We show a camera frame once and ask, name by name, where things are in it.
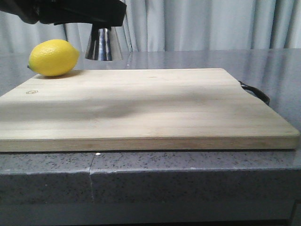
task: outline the black object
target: black object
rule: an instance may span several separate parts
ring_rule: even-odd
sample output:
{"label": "black object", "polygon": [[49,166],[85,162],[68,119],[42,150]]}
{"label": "black object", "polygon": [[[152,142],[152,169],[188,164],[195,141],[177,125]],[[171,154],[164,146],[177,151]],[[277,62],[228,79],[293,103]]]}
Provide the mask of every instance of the black object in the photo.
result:
{"label": "black object", "polygon": [[0,0],[0,11],[18,15],[28,24],[122,26],[126,7],[119,0]]}
{"label": "black object", "polygon": [[264,94],[264,92],[262,92],[261,90],[253,86],[248,86],[244,84],[242,81],[239,81],[239,83],[243,89],[253,92],[255,96],[257,96],[260,100],[262,100],[266,105],[269,105],[270,99],[267,95]]}

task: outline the curtain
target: curtain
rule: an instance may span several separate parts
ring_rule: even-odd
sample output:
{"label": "curtain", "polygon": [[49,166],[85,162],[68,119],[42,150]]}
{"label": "curtain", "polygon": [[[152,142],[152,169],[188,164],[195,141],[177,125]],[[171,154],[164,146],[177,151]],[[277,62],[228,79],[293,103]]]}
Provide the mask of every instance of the curtain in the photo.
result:
{"label": "curtain", "polygon": [[[301,0],[123,0],[122,51],[301,48]],[[86,50],[90,24],[25,24],[0,12],[0,52],[49,39]]]}

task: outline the black handle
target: black handle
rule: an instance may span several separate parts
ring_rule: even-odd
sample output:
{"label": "black handle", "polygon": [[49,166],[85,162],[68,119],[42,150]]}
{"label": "black handle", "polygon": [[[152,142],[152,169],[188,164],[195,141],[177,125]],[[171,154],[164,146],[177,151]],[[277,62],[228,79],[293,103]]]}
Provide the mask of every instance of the black handle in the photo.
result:
{"label": "black handle", "polygon": [[261,90],[255,88],[253,86],[248,86],[248,85],[244,84],[242,81],[239,81],[239,83],[243,89],[253,92],[255,94],[255,96],[257,96],[260,100],[262,100],[266,105],[269,105],[270,99],[267,95],[265,95],[264,92],[262,92]]}

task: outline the cutting board edge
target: cutting board edge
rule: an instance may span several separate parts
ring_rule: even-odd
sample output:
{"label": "cutting board edge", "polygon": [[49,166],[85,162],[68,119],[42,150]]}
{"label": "cutting board edge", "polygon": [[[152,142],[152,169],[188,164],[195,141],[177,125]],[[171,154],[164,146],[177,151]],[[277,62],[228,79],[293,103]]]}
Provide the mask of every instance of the cutting board edge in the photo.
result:
{"label": "cutting board edge", "polygon": [[47,77],[44,76],[42,74],[35,74],[34,76],[32,76],[30,79],[46,79],[46,80],[57,80],[57,79],[63,79],[63,78],[68,78],[68,77],[72,77],[74,75],[77,75],[78,73],[85,73],[85,72],[130,72],[130,71],[143,71],[143,72],[153,72],[153,71],[182,71],[182,70],[186,70],[186,71],[207,71],[207,70],[211,70],[211,71],[225,71],[226,73],[228,73],[229,75],[231,75],[226,69],[224,68],[219,68],[219,67],[208,67],[208,68],[167,68],[167,69],[91,69],[91,70],[81,70],[81,69],[74,69],[64,75],[60,75],[60,76],[53,76],[53,77]]}
{"label": "cutting board edge", "polygon": [[87,152],[143,150],[287,150],[296,149],[300,137],[257,137],[242,142],[235,137],[191,139],[78,139],[0,140],[0,152]]}

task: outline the logo on cutting board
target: logo on cutting board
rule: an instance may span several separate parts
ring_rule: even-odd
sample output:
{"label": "logo on cutting board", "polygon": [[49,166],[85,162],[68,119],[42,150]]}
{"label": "logo on cutting board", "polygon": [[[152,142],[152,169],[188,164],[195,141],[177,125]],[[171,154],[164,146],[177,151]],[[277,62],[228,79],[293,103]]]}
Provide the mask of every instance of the logo on cutting board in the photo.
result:
{"label": "logo on cutting board", "polygon": [[26,92],[26,94],[35,94],[37,92],[38,92],[37,90],[29,90]]}

